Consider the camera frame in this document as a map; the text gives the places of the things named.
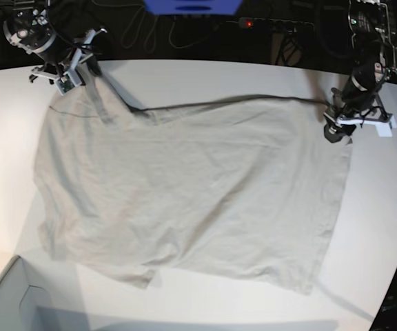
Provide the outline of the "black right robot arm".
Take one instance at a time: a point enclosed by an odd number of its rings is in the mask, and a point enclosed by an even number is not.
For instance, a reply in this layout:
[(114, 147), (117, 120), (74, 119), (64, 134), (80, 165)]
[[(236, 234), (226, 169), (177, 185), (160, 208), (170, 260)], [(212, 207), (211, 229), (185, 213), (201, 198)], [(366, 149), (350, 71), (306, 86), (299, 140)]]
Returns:
[(85, 81), (78, 71), (86, 65), (94, 77), (102, 75), (96, 56), (100, 53), (92, 45), (105, 28), (90, 29), (81, 37), (71, 39), (56, 29), (50, 18), (50, 1), (14, 1), (13, 14), (3, 22), (6, 40), (27, 54), (43, 60), (42, 66), (31, 70), (29, 81), (46, 79), (61, 94), (83, 86)]

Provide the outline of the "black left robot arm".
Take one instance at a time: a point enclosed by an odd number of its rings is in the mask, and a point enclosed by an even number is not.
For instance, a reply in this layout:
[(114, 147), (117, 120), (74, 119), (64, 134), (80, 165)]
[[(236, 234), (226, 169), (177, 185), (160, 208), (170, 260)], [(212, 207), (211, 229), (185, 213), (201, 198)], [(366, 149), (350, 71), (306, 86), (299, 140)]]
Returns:
[(349, 1), (354, 67), (342, 89), (332, 88), (332, 104), (323, 116), (324, 136), (331, 143), (353, 135), (357, 126), (374, 126), (378, 136), (391, 137), (395, 116), (386, 111), (380, 90), (397, 73), (389, 4), (386, 1)]

